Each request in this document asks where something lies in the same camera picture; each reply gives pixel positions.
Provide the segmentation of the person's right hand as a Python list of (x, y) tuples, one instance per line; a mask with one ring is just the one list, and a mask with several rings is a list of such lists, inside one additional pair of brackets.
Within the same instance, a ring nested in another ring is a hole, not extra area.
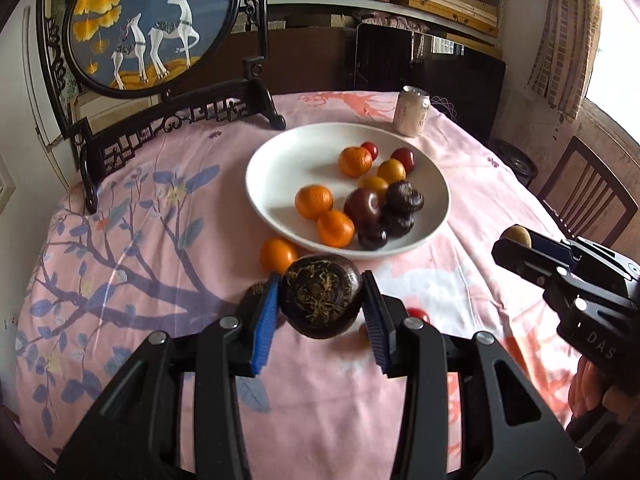
[(639, 414), (639, 397), (608, 386), (604, 374), (584, 356), (579, 359), (570, 382), (567, 402), (574, 417), (582, 417), (599, 405), (614, 413), (620, 424)]

